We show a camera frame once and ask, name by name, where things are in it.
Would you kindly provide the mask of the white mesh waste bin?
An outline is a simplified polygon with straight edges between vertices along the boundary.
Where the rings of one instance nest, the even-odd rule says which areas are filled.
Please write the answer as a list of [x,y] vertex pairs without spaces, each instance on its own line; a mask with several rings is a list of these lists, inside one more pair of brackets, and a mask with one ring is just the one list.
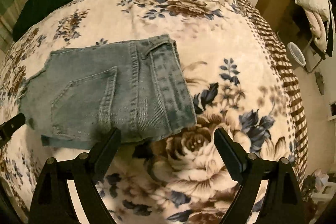
[[306,65],[305,56],[294,42],[289,42],[287,44],[286,56],[288,57],[293,69],[303,68]]

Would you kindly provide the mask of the light blue denim shorts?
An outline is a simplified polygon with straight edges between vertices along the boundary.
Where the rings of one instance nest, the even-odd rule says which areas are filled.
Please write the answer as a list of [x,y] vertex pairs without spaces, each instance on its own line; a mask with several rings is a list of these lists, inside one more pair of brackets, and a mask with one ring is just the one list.
[[123,143],[161,140],[196,114],[168,35],[53,51],[19,98],[43,145],[90,149],[112,129]]

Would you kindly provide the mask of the brown cardboard box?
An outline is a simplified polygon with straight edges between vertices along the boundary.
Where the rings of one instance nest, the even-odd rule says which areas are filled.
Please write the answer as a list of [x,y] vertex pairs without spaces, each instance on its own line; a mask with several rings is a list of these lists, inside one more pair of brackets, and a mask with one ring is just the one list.
[[258,0],[256,9],[274,32],[285,28],[286,24],[293,23],[294,0]]

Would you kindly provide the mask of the floral bed blanket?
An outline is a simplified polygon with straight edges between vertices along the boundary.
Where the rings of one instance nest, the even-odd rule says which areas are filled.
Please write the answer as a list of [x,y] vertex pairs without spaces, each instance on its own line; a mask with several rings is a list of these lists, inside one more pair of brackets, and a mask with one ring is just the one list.
[[[1,69],[1,121],[53,51],[168,35],[196,122],[161,140],[123,143],[96,185],[117,223],[219,223],[238,192],[213,140],[226,130],[247,152],[285,157],[302,182],[307,126],[286,49],[248,0],[73,0],[30,27]],[[27,218],[45,161],[89,149],[43,145],[26,122],[1,149],[1,179]]]

